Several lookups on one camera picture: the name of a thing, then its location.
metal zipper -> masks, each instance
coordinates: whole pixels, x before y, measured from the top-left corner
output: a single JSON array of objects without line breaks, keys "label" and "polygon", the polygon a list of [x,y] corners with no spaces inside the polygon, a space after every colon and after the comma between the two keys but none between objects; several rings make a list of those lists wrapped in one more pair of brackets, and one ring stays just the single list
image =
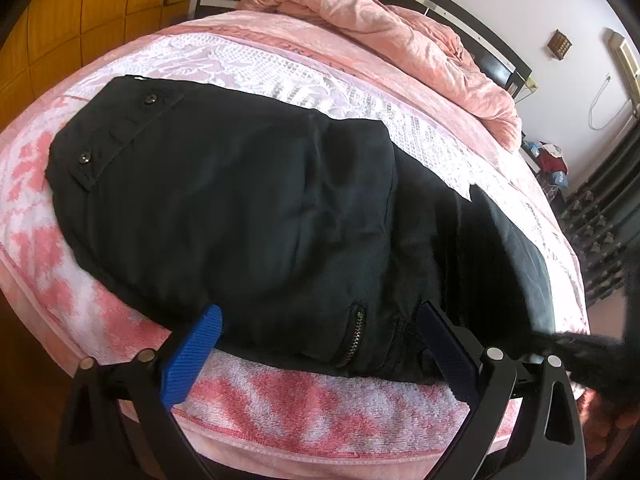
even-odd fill
[{"label": "metal zipper", "polygon": [[338,368],[344,368],[346,365],[348,365],[356,355],[356,352],[360,347],[360,342],[362,341],[362,332],[364,331],[364,312],[361,310],[357,310],[355,318],[356,319],[353,328],[353,335],[351,335],[351,342],[344,354],[344,357],[337,364]]}]

wall-mounted lamp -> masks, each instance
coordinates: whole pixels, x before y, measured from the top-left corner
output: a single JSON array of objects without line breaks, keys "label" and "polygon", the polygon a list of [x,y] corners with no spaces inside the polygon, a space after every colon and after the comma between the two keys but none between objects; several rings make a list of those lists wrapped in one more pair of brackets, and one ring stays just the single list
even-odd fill
[{"label": "wall-mounted lamp", "polygon": [[566,37],[562,32],[556,30],[556,33],[549,41],[547,45],[549,50],[556,56],[558,59],[564,59],[564,56],[569,51],[569,47],[571,46],[571,41]]}]

curtain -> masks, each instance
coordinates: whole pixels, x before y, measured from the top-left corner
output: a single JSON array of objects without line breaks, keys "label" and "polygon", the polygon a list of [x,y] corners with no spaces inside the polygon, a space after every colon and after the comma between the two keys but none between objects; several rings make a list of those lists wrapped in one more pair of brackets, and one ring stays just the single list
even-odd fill
[{"label": "curtain", "polygon": [[587,307],[622,288],[640,245],[640,121],[566,200],[560,225],[580,260]]}]

black jacket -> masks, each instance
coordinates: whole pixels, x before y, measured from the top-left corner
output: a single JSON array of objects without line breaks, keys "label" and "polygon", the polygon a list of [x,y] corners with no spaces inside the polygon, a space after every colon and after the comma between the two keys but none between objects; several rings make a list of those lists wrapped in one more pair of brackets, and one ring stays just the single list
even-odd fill
[{"label": "black jacket", "polygon": [[535,246],[380,121],[124,76],[57,134],[46,175],[83,269],[168,328],[218,304],[218,346],[244,358],[421,383],[425,302],[508,351],[554,328]]}]

black nightstand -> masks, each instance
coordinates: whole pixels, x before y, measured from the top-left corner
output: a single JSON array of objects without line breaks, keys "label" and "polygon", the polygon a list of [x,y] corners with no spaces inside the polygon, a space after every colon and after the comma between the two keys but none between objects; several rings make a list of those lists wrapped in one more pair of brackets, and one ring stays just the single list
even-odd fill
[{"label": "black nightstand", "polygon": [[198,0],[193,17],[197,20],[205,16],[236,10],[239,1],[240,0]]}]

